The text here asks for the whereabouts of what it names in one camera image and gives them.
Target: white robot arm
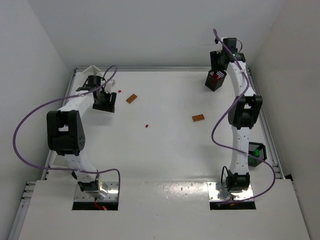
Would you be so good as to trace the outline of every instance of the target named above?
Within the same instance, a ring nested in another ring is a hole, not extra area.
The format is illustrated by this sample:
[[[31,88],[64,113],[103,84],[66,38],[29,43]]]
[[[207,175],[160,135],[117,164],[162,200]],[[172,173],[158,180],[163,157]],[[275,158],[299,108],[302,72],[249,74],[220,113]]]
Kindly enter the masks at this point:
[[[117,93],[111,92],[111,88],[115,84],[113,80],[101,88],[101,91],[84,95],[101,86],[102,80],[104,79],[98,74],[89,75],[87,84],[77,89],[79,97],[72,98],[57,111],[47,113],[48,146],[50,150],[64,156],[72,169],[97,172],[84,150],[86,138],[81,117],[89,108],[114,113]],[[103,183],[99,181],[98,174],[77,171],[72,172],[72,176],[78,180],[82,192],[86,192],[96,199],[104,199],[106,196],[107,191],[104,190]]]
[[[246,69],[246,59],[239,53],[236,38],[223,38],[223,43],[233,53],[241,68]],[[239,69],[233,57],[222,48],[221,51],[210,52],[211,71],[209,71],[205,85],[215,91],[220,88],[227,74],[229,74],[236,98],[243,93],[247,81],[243,71]],[[232,128],[234,149],[249,152],[249,139],[252,127],[257,122],[263,99],[258,96],[249,85],[244,96],[237,102],[228,114],[228,121]],[[229,192],[247,190],[250,185],[248,156],[237,151],[232,152],[231,164],[227,173],[226,188]]]

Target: purple cable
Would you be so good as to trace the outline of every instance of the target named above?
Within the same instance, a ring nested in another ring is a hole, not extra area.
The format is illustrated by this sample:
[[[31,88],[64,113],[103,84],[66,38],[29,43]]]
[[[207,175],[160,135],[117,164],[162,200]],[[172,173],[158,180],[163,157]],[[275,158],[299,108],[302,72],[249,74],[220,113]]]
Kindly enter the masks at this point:
[[[92,94],[93,92],[96,92],[98,91],[99,89],[102,89],[105,85],[107,85],[107,83],[116,75],[117,73],[117,70],[118,70],[118,67],[115,66],[115,65],[112,65],[110,67],[108,67],[108,69],[104,72],[104,75],[103,75],[103,79],[105,79],[105,76],[107,74],[107,72],[111,69],[111,68],[115,68],[114,69],[114,72],[113,74],[111,75],[111,77],[109,77],[102,85],[100,85],[99,87],[91,90],[91,91],[88,91],[88,92],[85,92],[83,94],[81,94],[81,96],[85,96],[85,95],[88,95],[88,94]],[[103,170],[103,171],[86,171],[86,170],[79,170],[77,168],[63,168],[63,167],[45,167],[45,166],[40,166],[40,165],[36,165],[36,164],[33,164],[27,160],[25,160],[21,155],[20,153],[18,152],[18,149],[17,149],[17,143],[16,143],[16,138],[17,138],[17,134],[18,134],[18,131],[21,127],[21,125],[32,115],[34,114],[36,111],[38,111],[39,109],[49,105],[49,104],[53,104],[55,102],[59,102],[59,101],[62,101],[62,100],[66,100],[66,99],[72,99],[72,98],[77,98],[77,97],[80,97],[79,94],[75,94],[75,95],[71,95],[71,96],[66,96],[66,97],[61,97],[61,98],[57,98],[57,99],[54,99],[54,100],[51,100],[51,101],[48,101],[38,107],[36,107],[35,109],[33,109],[31,112],[29,112],[18,124],[18,126],[16,127],[16,129],[14,130],[14,133],[13,133],[13,138],[12,138],[12,145],[13,145],[13,150],[15,152],[15,154],[18,156],[18,158],[24,162],[26,165],[30,166],[30,167],[33,167],[33,168],[36,168],[36,169],[41,169],[41,170],[60,170],[60,171],[80,171],[82,173],[85,173],[85,174],[104,174],[104,173],[107,173],[107,172],[111,172],[111,171],[116,171],[118,173],[118,179],[119,179],[119,189],[118,189],[118,201],[119,201],[119,194],[120,194],[120,172],[118,169],[116,168],[111,168],[111,169],[107,169],[107,170]]]
[[[236,151],[236,152],[239,152],[241,154],[244,154],[246,156],[249,156],[255,160],[258,160],[259,162],[263,162],[265,164],[267,164],[271,170],[272,170],[272,173],[273,173],[273,181],[271,183],[271,185],[263,192],[255,195],[255,196],[252,196],[252,197],[248,197],[246,199],[243,199],[243,200],[236,200],[236,201],[222,201],[222,202],[219,202],[219,204],[232,204],[232,203],[240,203],[240,202],[244,202],[246,200],[250,200],[250,199],[254,199],[254,198],[257,198],[257,197],[260,197],[262,196],[263,194],[269,192],[269,190],[275,185],[275,182],[276,182],[276,172],[274,170],[274,168],[266,161],[263,161],[251,154],[248,154],[247,152],[244,152],[240,149],[237,149],[237,148],[234,148],[234,147],[231,147],[231,146],[227,146],[227,145],[223,145],[219,142],[217,142],[214,138],[214,134],[215,134],[215,131],[217,129],[217,127],[219,126],[219,124],[222,122],[222,120],[226,117],[226,115],[231,111],[231,109],[237,104],[237,102],[240,100],[240,98],[242,98],[242,96],[245,95],[246,91],[249,89],[249,86],[250,86],[250,82],[249,82],[249,79],[246,75],[246,73],[244,72],[244,70],[242,69],[240,63],[238,62],[237,58],[233,55],[233,53],[227,48],[227,46],[223,43],[223,41],[221,40],[221,38],[218,36],[217,34],[217,30],[214,28],[213,29],[213,33],[215,35],[215,37],[219,40],[219,42],[222,44],[222,46],[224,47],[224,49],[230,54],[230,56],[234,59],[235,63],[237,64],[238,68],[241,70],[241,73],[242,75],[244,76],[245,80],[246,80],[246,87],[244,89],[244,91],[235,99],[235,101],[233,102],[233,104],[227,109],[227,111],[222,115],[222,117],[218,120],[218,122],[215,124],[213,130],[212,130],[212,133],[211,133],[211,139],[212,141],[217,144],[218,146],[220,147],[223,147],[223,148],[226,148],[226,149],[231,149],[233,151]]]

